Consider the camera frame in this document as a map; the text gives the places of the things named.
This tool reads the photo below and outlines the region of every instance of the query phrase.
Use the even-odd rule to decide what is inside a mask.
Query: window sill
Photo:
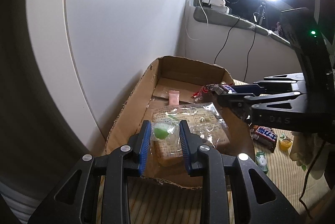
[[[216,25],[222,25],[222,26],[233,26],[236,21],[238,20],[238,17],[228,14],[222,14],[215,10],[212,10],[210,8],[204,7],[204,10],[206,12],[208,23],[209,24],[216,24]],[[197,22],[203,22],[206,23],[206,17],[204,13],[202,12],[201,7],[197,6],[195,7],[193,18]],[[235,28],[245,29],[245,30],[251,30],[255,31],[255,24],[252,22],[249,22],[244,19],[240,19],[238,23],[235,25]],[[291,44],[282,37],[278,36],[271,30],[267,30],[259,25],[257,25],[256,33],[263,35],[263,36],[270,36],[272,39],[274,39],[277,42],[280,42],[290,48],[292,48]]]

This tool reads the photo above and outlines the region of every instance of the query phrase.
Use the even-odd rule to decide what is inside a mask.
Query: pink candy wrapper
[[[179,91],[169,91],[169,105],[179,105]]]

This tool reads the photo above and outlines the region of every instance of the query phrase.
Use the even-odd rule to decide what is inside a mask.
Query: white cable
[[[207,28],[208,28],[208,18],[207,18],[207,15],[206,15],[206,13],[205,13],[205,10],[203,9],[203,7],[202,7],[202,5],[201,5],[200,0],[199,0],[199,4],[200,4],[200,7],[201,7],[201,9],[202,9],[202,12],[205,14],[206,22],[207,22]],[[189,37],[189,39],[191,39],[191,40],[201,40],[201,39],[192,39],[192,38],[189,36],[189,34],[188,34],[188,32],[187,32],[187,23],[188,23],[188,20],[186,20],[186,24],[185,24],[185,29],[186,29],[187,37]]]

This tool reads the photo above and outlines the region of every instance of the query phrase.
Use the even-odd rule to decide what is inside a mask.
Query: white power strip
[[[229,7],[226,7],[225,0],[202,0],[203,3],[210,4],[211,9],[216,10],[220,13],[228,14]]]

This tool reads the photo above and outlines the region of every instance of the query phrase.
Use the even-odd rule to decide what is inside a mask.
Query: yellow candy
[[[286,151],[288,150],[292,145],[292,141],[288,139],[283,139],[279,141],[279,147],[281,150]]]

